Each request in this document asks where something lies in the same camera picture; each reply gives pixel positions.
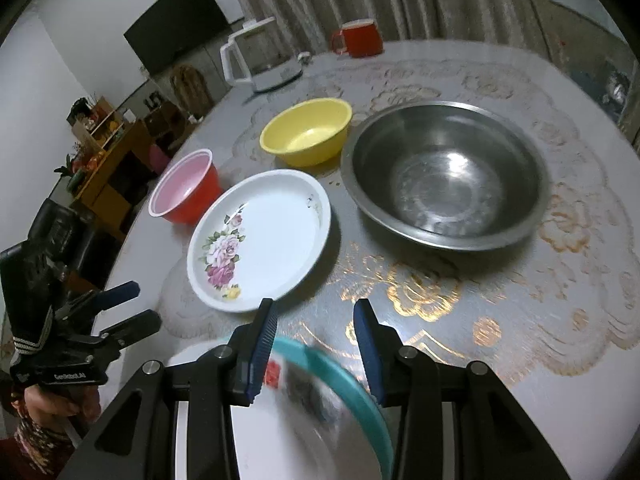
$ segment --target red mug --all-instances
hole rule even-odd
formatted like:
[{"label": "red mug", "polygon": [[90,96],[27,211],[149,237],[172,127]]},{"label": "red mug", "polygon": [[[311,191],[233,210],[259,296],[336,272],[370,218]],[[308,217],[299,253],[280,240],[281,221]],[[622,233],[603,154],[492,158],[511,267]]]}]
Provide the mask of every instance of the red mug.
[{"label": "red mug", "polygon": [[[342,38],[344,47],[336,48],[338,38]],[[373,20],[345,23],[331,36],[331,50],[336,54],[348,52],[351,57],[367,57],[380,54],[382,49],[382,37]]]}]

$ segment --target pink and red bowl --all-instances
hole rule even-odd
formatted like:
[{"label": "pink and red bowl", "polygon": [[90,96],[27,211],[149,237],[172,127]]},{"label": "pink and red bowl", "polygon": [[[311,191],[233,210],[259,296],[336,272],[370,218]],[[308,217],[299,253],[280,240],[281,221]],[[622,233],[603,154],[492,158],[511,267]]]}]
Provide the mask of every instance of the pink and red bowl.
[{"label": "pink and red bowl", "polygon": [[195,225],[222,194],[211,150],[191,152],[160,178],[149,199],[151,216]]}]

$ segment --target black tv screen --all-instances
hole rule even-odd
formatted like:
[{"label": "black tv screen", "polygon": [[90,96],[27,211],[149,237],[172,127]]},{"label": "black tv screen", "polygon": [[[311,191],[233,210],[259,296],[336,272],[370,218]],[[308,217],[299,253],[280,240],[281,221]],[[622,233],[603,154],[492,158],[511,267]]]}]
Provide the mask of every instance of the black tv screen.
[{"label": "black tv screen", "polygon": [[154,75],[228,26],[215,0],[158,0],[124,37]]}]

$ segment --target person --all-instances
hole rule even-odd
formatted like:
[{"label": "person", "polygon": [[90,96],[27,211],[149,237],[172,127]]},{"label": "person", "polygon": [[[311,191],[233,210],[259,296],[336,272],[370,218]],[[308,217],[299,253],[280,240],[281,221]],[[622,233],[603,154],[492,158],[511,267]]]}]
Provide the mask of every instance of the person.
[{"label": "person", "polygon": [[15,433],[0,440],[0,480],[56,478],[74,451],[60,418],[78,415],[88,423],[98,418],[97,387],[83,387],[79,401],[73,402],[37,384],[18,390],[0,374],[2,407],[18,419]]}]

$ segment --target white pitcher handle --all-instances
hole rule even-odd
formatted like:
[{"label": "white pitcher handle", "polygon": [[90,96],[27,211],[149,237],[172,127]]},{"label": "white pitcher handle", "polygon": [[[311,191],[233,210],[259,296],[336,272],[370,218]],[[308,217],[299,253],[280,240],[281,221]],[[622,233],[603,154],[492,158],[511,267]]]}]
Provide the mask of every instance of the white pitcher handle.
[{"label": "white pitcher handle", "polygon": [[[238,60],[238,65],[240,65],[240,69],[244,74],[243,78],[236,79],[234,77],[234,72],[231,69],[231,50],[233,51],[236,59]],[[247,66],[244,58],[239,55],[238,52],[238,44],[233,43],[225,43],[220,47],[220,59],[222,61],[222,72],[225,75],[225,81],[229,83],[231,86],[238,86],[242,84],[253,84],[254,80],[251,77],[251,72],[249,71],[249,67]]]}]

